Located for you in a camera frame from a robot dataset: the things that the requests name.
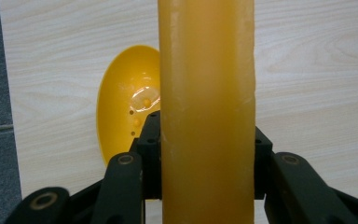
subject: yellow cylinder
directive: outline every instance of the yellow cylinder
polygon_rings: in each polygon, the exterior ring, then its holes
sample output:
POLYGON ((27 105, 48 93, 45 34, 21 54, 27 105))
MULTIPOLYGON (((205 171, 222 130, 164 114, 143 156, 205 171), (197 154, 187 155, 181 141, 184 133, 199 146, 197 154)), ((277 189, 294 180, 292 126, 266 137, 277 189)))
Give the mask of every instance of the yellow cylinder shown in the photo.
POLYGON ((158 0, 164 224, 254 223, 254 1, 158 0))

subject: wooden table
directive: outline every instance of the wooden table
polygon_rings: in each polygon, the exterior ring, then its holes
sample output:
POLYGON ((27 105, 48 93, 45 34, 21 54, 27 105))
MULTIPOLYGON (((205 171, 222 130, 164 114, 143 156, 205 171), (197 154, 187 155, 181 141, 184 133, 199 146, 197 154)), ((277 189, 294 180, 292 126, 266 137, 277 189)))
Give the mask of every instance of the wooden table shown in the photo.
MULTIPOLYGON (((75 193, 104 174, 95 125, 108 64, 125 48, 158 48, 157 1, 0 1, 25 197, 75 193)), ((358 1, 256 1, 257 126, 274 151, 306 158, 358 197, 358 1)), ((267 223, 256 202, 255 223, 267 223)), ((159 202, 147 204, 159 223, 159 202)))

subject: candle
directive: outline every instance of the candle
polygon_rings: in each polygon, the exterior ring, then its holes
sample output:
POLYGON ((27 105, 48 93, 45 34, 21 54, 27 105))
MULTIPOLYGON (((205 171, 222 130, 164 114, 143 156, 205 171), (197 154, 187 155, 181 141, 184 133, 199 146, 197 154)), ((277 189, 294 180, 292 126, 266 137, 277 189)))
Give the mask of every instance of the candle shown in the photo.
POLYGON ((253 223, 254 1, 158 0, 163 223, 253 223))

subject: light wood surface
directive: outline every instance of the light wood surface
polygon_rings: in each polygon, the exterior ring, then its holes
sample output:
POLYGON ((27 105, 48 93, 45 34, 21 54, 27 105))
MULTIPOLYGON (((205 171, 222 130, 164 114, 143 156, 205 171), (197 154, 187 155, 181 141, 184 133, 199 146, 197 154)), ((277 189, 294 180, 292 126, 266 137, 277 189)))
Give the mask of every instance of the light wood surface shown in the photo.
MULTIPOLYGON (((155 0, 1 0, 25 197, 101 179, 95 128, 104 70, 125 48, 158 48, 155 0)), ((257 126, 358 197, 358 1, 255 1, 257 126)), ((256 202, 255 223, 267 223, 256 202)), ((158 201, 147 223, 160 223, 158 201)))

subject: yellow plastic scoop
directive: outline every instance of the yellow plastic scoop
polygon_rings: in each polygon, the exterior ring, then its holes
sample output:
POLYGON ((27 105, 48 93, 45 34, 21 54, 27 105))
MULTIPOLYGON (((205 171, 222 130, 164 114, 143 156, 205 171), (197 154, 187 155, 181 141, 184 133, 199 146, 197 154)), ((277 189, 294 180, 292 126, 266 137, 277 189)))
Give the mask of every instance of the yellow plastic scoop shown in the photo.
POLYGON ((159 53, 148 46, 121 52, 107 68, 97 103, 97 134, 105 164, 130 149, 146 116, 159 110, 159 53))

